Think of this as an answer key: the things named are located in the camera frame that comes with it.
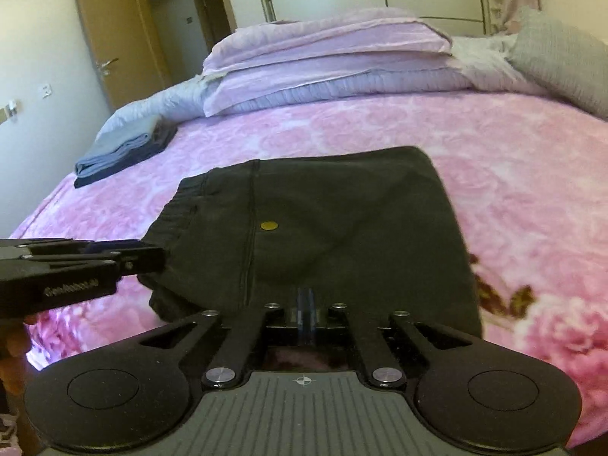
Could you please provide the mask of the person's left hand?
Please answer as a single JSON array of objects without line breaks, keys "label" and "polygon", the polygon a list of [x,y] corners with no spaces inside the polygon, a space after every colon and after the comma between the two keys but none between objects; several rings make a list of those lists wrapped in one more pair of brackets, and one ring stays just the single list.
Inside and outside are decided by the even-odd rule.
[{"label": "person's left hand", "polygon": [[1,382],[5,390],[21,395],[26,385],[27,353],[32,348],[29,327],[35,325],[38,315],[29,315],[9,324],[1,331]]}]

